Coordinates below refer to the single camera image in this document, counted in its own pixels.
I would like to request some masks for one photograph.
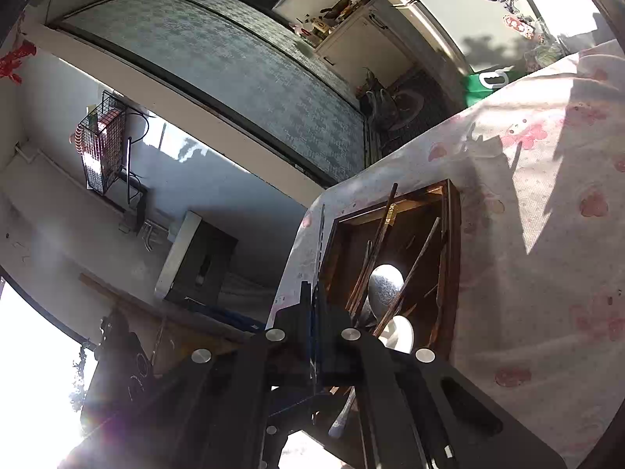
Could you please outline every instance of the cabinet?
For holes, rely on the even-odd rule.
[[[376,15],[374,1],[354,12],[315,49],[321,61],[353,89],[365,83],[367,68],[388,87],[414,64],[410,53]]]

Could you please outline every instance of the black wire basket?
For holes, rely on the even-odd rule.
[[[121,100],[104,92],[101,104],[76,128],[76,149],[88,187],[102,195],[121,171],[126,109]]]

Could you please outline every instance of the white cabinet door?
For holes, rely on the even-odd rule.
[[[367,68],[388,87],[413,64],[379,25],[368,14],[358,17],[323,52],[323,61],[354,89],[365,83]]]

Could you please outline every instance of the white beam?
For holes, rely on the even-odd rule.
[[[255,140],[120,59],[39,23],[27,20],[23,30],[38,47],[158,114],[299,204],[308,207],[323,192],[308,176]]]

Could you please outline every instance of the metal spoon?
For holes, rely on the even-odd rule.
[[[401,271],[395,268],[391,264],[381,264],[371,272],[369,277],[369,296],[365,300],[365,304],[362,307],[363,312],[367,310],[373,313],[377,320],[380,320],[384,313],[388,310],[393,298],[399,293],[399,290],[404,285],[404,277],[401,275]],[[361,314],[358,324],[365,326],[367,315]],[[348,401],[334,420],[334,423],[327,431],[330,437],[338,439],[343,435],[345,425],[348,421],[349,411],[355,400],[355,389],[351,388],[349,391]]]

